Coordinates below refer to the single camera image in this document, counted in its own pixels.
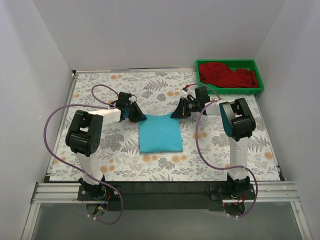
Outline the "turquoise t shirt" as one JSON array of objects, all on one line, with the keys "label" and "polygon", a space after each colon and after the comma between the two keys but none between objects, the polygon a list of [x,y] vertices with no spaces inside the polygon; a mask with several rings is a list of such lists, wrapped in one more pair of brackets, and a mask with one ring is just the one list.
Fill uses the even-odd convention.
[{"label": "turquoise t shirt", "polygon": [[180,120],[171,114],[147,115],[139,122],[139,151],[141,154],[175,153],[183,151]]}]

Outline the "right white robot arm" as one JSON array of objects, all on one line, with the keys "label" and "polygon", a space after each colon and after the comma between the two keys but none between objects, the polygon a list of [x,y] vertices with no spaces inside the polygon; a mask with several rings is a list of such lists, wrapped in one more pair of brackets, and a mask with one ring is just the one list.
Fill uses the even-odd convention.
[{"label": "right white robot arm", "polygon": [[227,171],[225,193],[232,199],[237,199],[250,188],[250,177],[254,176],[247,167],[248,145],[253,131],[256,129],[256,121],[244,98],[233,101],[218,101],[210,99],[208,87],[203,85],[194,89],[195,96],[188,94],[179,99],[177,108],[171,114],[172,119],[184,119],[191,113],[199,112],[195,130],[199,128],[202,116],[220,116],[224,133],[229,139],[230,161],[228,167],[215,167],[203,157],[199,142],[195,144],[202,161],[210,168]]}]

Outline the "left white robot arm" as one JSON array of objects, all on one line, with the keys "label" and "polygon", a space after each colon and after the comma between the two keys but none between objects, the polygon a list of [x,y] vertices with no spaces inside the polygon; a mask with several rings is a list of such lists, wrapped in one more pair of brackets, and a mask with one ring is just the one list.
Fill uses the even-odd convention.
[{"label": "left white robot arm", "polygon": [[98,166],[96,154],[103,127],[125,119],[129,119],[132,123],[147,119],[133,97],[131,93],[120,92],[113,109],[77,110],[68,129],[65,143],[75,154],[81,169],[84,170],[83,177],[78,181],[84,191],[95,200],[103,199],[107,193],[107,188],[103,184],[89,177],[93,176],[99,181],[104,178]]}]

